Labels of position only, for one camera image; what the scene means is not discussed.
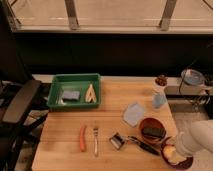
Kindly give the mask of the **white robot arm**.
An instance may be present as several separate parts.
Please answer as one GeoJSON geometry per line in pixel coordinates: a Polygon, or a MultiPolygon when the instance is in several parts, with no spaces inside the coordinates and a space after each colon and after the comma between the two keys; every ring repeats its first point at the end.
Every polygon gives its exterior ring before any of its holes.
{"type": "Polygon", "coordinates": [[[174,145],[184,157],[191,157],[202,149],[213,153],[213,120],[193,122],[187,130],[177,134],[174,145]]]}

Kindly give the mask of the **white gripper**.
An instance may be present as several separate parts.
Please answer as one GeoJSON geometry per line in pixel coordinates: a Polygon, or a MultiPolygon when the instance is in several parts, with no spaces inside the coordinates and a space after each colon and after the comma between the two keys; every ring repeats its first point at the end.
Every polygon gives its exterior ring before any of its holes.
{"type": "Polygon", "coordinates": [[[175,143],[174,143],[177,153],[184,157],[191,157],[193,153],[190,148],[190,143],[191,143],[191,140],[187,137],[186,133],[180,132],[175,137],[175,143]]]}

